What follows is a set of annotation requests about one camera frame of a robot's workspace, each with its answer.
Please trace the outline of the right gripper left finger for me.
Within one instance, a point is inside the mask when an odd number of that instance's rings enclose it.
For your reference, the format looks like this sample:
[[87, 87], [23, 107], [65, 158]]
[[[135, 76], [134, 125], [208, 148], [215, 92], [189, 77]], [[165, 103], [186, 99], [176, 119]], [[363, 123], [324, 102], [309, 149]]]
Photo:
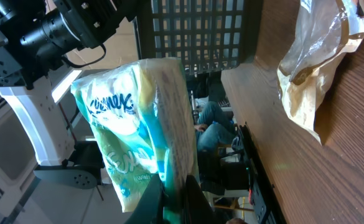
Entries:
[[125, 224], [163, 224], [163, 209], [164, 186], [159, 175], [155, 174]]

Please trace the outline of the clear brown bread bag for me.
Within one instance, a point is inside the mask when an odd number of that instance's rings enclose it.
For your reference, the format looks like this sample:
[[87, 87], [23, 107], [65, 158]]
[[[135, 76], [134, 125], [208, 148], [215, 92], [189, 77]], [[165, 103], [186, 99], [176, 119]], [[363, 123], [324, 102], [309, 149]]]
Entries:
[[315, 112], [347, 53], [364, 39], [364, 0], [300, 0], [294, 41], [277, 68], [287, 117], [317, 141]]

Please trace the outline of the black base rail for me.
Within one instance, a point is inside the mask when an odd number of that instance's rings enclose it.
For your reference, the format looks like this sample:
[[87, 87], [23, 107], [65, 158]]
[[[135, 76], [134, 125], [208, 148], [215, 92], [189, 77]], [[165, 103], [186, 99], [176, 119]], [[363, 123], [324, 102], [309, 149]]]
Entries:
[[250, 173], [250, 203], [259, 224], [286, 224], [275, 186], [269, 181], [258, 150], [247, 125], [239, 127], [239, 137], [244, 145], [244, 161]]

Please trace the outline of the seated person in jeans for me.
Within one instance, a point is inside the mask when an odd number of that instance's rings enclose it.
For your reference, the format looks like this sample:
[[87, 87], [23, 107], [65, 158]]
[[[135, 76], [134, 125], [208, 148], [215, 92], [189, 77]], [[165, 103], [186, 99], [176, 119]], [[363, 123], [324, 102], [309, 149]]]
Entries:
[[219, 144], [229, 145], [237, 133], [217, 102], [209, 101], [194, 126], [198, 152], [214, 152]]

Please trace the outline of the grey plastic shopping basket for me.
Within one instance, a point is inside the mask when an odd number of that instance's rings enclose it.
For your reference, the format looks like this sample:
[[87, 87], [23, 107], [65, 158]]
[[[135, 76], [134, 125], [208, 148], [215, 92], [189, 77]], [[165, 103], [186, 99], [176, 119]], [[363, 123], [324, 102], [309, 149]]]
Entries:
[[233, 69], [256, 53], [262, 0], [150, 0], [133, 20], [138, 57], [181, 59], [185, 73]]

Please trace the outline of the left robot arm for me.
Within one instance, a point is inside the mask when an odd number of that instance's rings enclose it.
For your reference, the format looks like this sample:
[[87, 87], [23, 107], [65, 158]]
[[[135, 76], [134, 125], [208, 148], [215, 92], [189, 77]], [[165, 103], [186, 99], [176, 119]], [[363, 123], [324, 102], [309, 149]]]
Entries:
[[0, 0], [0, 95], [14, 110], [35, 151], [35, 175], [78, 189], [101, 184], [98, 146], [77, 142], [52, 96], [49, 72], [75, 68], [67, 53], [103, 47], [122, 20], [136, 17], [139, 0]]

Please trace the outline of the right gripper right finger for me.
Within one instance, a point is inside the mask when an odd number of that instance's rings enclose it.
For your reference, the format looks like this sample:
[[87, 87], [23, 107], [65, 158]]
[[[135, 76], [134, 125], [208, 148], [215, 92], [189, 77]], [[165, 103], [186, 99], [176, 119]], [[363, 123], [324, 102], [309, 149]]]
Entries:
[[188, 175], [185, 182], [183, 215], [187, 224], [216, 223], [216, 216], [192, 175]]

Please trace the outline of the small teal white packet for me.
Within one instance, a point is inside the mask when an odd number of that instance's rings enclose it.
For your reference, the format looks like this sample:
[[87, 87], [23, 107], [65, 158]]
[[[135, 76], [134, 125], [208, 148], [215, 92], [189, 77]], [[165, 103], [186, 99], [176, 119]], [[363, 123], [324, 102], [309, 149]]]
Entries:
[[124, 212], [136, 209], [152, 177], [164, 186], [164, 218], [182, 221], [182, 187], [198, 177], [197, 143], [178, 58], [150, 58], [71, 85]]

